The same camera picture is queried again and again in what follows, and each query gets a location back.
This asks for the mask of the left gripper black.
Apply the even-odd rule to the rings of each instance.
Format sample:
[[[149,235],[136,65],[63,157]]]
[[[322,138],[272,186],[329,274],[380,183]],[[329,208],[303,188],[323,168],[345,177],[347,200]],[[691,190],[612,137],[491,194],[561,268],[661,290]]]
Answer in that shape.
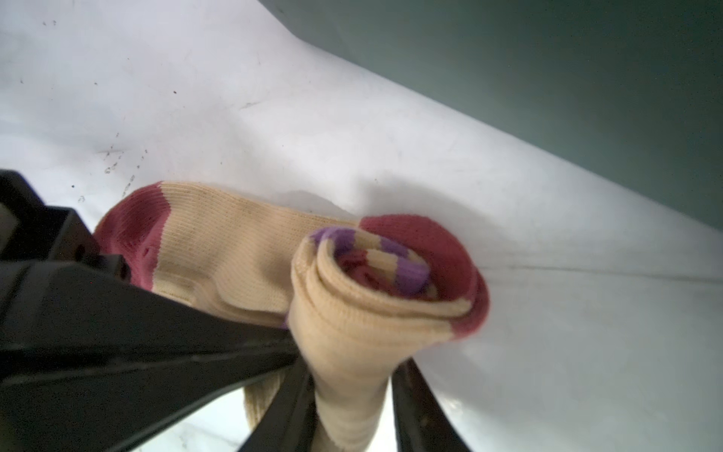
[[[1,262],[5,451],[130,450],[299,354],[286,331],[128,284],[128,263],[75,209],[46,205],[9,169]]]

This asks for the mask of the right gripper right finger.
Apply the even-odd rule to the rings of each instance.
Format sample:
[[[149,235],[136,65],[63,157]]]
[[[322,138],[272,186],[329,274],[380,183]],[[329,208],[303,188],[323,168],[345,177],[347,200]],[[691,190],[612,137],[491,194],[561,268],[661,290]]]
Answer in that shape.
[[[398,451],[471,451],[449,422],[413,359],[397,367],[391,382]]]

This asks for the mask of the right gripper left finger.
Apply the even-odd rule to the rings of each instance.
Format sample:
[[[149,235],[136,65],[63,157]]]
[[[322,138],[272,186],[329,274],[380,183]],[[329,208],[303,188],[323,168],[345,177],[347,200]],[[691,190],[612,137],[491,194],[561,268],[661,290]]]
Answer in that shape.
[[[315,432],[314,381],[305,361],[299,358],[264,417],[238,451],[310,451]]]

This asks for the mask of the striped tan maroon purple sock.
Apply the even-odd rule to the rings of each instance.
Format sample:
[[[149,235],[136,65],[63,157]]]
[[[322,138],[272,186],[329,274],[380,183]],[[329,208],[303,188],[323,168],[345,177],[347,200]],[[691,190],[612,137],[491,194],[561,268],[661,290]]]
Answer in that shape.
[[[316,386],[315,451],[366,450],[395,369],[474,334],[490,308],[465,247],[416,215],[337,220],[160,182],[114,206],[94,236],[135,286],[291,331]]]

